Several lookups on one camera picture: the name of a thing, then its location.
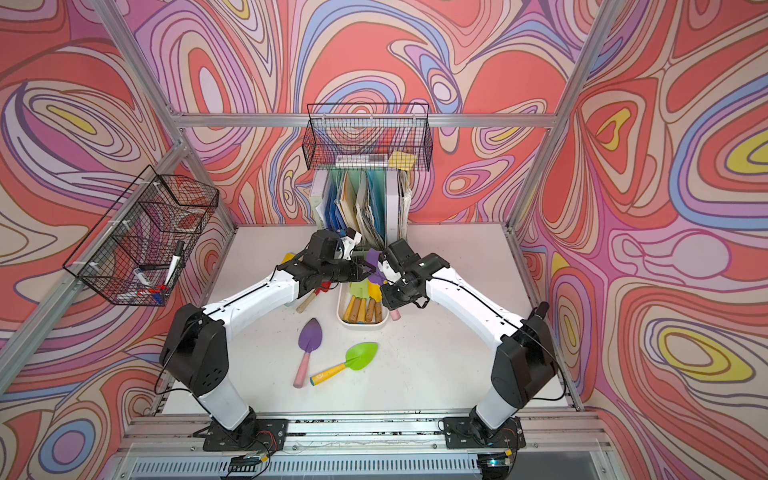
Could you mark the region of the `purple trowel pink handle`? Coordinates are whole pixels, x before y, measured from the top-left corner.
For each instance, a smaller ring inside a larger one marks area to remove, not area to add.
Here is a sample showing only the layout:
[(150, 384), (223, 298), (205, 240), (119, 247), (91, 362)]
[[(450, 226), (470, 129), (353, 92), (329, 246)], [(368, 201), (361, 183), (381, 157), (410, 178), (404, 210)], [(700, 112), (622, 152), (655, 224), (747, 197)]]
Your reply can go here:
[(369, 249), (365, 255), (365, 261), (373, 268), (373, 272), (368, 276), (370, 283), (381, 287), (387, 283), (393, 284), (400, 279), (400, 274), (393, 270), (389, 262), (381, 259), (380, 251)]
[(298, 338), (298, 345), (303, 351), (303, 357), (293, 381), (294, 388), (300, 389), (303, 387), (307, 376), (311, 353), (320, 347), (322, 338), (323, 333), (320, 323), (316, 318), (311, 318), (302, 328)]

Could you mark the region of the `light green trowel wooden handle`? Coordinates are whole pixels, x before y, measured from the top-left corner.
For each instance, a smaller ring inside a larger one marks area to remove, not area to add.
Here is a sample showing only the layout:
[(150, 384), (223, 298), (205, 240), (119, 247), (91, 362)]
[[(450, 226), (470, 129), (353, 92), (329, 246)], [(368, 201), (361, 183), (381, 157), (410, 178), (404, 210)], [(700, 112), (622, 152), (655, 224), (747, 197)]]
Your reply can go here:
[(353, 323), (357, 323), (356, 315), (357, 315), (360, 299), (366, 299), (368, 303), (368, 299), (369, 299), (368, 285), (369, 285), (369, 282), (367, 280), (355, 282), (350, 285), (349, 291), (351, 296), (355, 297), (356, 299), (355, 306), (357, 307), (357, 309), (354, 312), (353, 319), (351, 320), (351, 322)]

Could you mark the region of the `green scoop yellow handle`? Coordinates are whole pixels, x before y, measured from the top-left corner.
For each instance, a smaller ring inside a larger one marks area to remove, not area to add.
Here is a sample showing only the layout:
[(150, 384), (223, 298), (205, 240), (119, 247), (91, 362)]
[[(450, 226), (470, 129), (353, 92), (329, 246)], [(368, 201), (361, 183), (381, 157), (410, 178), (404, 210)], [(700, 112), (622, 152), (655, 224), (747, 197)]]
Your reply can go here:
[(363, 342), (350, 347), (345, 360), (336, 366), (328, 368), (310, 378), (312, 386), (319, 385), (344, 370), (360, 371), (366, 368), (375, 358), (379, 345), (376, 342)]

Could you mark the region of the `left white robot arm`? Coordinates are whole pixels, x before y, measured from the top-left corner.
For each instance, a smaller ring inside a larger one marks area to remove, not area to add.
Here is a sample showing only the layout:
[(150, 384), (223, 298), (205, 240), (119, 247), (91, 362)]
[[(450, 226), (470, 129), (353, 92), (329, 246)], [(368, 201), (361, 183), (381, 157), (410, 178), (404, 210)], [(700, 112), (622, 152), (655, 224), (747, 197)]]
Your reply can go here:
[(236, 335), (273, 310), (320, 288), (323, 283), (366, 279), (373, 268), (353, 258), (362, 234), (317, 230), (307, 245), (272, 273), (239, 293), (203, 307), (186, 304), (173, 318), (159, 360), (213, 420), (228, 431), (254, 416), (229, 378), (229, 346)]

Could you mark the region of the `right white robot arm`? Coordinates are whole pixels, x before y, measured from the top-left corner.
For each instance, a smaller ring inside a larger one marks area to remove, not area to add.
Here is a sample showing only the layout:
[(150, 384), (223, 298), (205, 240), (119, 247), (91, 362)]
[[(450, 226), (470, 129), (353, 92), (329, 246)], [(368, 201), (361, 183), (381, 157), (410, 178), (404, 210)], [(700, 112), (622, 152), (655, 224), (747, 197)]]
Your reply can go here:
[(491, 387), (473, 407), (475, 431), (490, 434), (527, 406), (559, 371), (552, 334), (542, 302), (526, 316), (515, 314), (472, 287), (441, 256), (420, 256), (404, 240), (388, 246), (377, 259), (386, 278), (381, 287), (384, 306), (423, 309), (433, 303), (445, 308), (477, 334), (492, 350)]

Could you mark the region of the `white storage tray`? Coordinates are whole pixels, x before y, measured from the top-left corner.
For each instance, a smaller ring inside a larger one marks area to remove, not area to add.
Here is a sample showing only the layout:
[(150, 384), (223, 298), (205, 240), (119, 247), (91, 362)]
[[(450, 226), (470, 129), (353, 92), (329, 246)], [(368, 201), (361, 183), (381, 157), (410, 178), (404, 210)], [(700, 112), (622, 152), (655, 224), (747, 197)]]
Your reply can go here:
[(356, 330), (382, 328), (391, 312), (383, 306), (379, 285), (369, 280), (344, 283), (339, 287), (337, 317), (343, 326)]

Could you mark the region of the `mint green file crate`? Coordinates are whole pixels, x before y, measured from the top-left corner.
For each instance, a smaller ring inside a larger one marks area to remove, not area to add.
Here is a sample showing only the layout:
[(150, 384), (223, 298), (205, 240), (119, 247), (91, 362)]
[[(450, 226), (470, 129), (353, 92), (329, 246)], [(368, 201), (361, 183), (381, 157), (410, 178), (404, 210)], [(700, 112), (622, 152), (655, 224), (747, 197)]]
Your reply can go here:
[(318, 228), (353, 229), (374, 248), (408, 237), (411, 203), (411, 175), (402, 170), (320, 170), (310, 188)]

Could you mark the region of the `yellow sponge in basket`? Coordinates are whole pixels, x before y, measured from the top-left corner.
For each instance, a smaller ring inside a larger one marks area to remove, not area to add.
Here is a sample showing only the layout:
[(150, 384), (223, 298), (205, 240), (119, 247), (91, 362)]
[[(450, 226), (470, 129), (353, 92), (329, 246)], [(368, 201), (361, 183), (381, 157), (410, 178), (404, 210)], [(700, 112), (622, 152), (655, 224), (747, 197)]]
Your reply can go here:
[(418, 156), (416, 154), (394, 151), (387, 159), (387, 167), (402, 171), (412, 171), (417, 160)]

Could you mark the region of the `black white marker pen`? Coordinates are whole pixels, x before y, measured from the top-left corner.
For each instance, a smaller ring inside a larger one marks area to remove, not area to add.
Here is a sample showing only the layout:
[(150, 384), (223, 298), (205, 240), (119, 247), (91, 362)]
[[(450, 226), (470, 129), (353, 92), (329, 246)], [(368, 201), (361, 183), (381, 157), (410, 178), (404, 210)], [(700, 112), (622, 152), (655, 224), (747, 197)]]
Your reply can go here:
[(175, 244), (173, 255), (171, 257), (171, 261), (166, 272), (166, 277), (163, 283), (165, 287), (170, 286), (171, 280), (175, 275), (175, 272), (178, 269), (178, 266), (181, 263), (181, 260), (183, 258), (184, 250), (185, 250), (185, 242), (183, 240), (178, 240)]

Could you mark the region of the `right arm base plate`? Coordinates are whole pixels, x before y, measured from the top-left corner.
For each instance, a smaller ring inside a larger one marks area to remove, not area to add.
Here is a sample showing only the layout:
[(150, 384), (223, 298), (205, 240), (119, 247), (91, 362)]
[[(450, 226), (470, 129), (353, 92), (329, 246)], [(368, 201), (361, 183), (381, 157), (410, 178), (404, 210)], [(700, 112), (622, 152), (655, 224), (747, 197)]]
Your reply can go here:
[(465, 416), (444, 417), (438, 422), (448, 449), (504, 449), (517, 450), (526, 446), (520, 419), (508, 417), (497, 427), (488, 427), (472, 409)]

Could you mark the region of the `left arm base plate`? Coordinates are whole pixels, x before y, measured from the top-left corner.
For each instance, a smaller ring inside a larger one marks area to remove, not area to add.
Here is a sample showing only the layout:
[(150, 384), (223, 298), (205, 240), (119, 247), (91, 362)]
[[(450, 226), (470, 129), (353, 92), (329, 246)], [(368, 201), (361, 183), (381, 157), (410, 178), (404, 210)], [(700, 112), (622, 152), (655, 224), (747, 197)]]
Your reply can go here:
[(266, 449), (269, 453), (280, 451), (287, 438), (288, 425), (286, 419), (246, 418), (234, 430), (227, 430), (217, 421), (213, 421), (204, 439), (203, 450), (234, 452)]

